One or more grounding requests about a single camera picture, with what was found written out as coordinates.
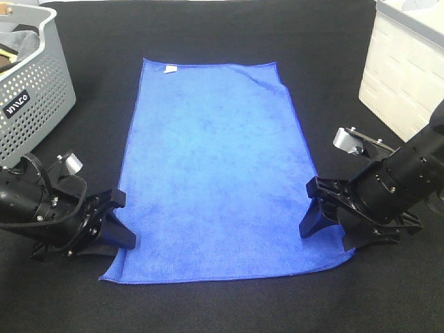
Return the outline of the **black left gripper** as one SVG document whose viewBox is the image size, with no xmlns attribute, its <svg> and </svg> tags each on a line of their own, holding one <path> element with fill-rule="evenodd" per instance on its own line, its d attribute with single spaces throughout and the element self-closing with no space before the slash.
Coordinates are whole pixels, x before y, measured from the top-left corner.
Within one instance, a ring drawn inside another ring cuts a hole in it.
<svg viewBox="0 0 444 333">
<path fill-rule="evenodd" d="M 51 192 L 48 214 L 31 228 L 36 238 L 31 258 L 48 253 L 113 256 L 114 247 L 133 250 L 136 234 L 114 214 L 126 206 L 126 193 L 114 188 L 86 196 L 87 183 L 77 176 L 81 166 L 56 162 L 46 171 Z"/>
</svg>

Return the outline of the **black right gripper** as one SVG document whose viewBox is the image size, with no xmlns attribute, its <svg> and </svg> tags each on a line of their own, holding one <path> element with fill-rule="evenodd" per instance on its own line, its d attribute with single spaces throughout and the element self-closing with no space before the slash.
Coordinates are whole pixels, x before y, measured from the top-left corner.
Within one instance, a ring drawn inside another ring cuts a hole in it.
<svg viewBox="0 0 444 333">
<path fill-rule="evenodd" d="M 300 222 L 303 239 L 331 225 L 342 225 L 345 250 L 359 250 L 369 246 L 393 245 L 400 241 L 400 232 L 415 234 L 422 230 L 419 218 L 403 212 L 392 219 L 378 220 L 359 202 L 347 180 L 313 177 L 306 184 L 311 203 Z"/>
</svg>

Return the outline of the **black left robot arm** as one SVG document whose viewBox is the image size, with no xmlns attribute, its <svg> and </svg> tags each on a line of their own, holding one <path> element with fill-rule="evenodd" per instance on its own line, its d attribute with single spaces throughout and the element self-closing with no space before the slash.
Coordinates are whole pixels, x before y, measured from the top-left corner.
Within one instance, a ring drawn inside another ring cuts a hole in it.
<svg viewBox="0 0 444 333">
<path fill-rule="evenodd" d="M 125 207 L 126 194 L 114 188 L 88 196 L 82 167 L 69 151 L 49 168 L 27 153 L 15 168 L 1 169 L 1 229 L 34 240 L 32 259 L 49 252 L 71 257 L 89 247 L 135 248 L 135 233 L 114 213 Z"/>
</svg>

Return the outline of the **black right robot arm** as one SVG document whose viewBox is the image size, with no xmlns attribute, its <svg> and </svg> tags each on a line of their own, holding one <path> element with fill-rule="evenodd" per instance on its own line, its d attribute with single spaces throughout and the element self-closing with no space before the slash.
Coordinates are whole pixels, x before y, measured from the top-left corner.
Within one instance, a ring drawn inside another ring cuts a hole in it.
<svg viewBox="0 0 444 333">
<path fill-rule="evenodd" d="M 351 180 L 315 176 L 307 183 L 311 204 L 299 225 L 301 238 L 341 224 L 339 209 L 354 216 L 353 226 L 343 237 L 346 249 L 396 244 L 401 231 L 419 232 L 420 219 L 410 209 L 420 201 L 443 215 L 430 201 L 432 195 L 443 200 L 442 103 L 432 112 L 429 123 L 398 149 L 355 128 L 339 128 L 333 144 L 369 163 Z"/>
</svg>

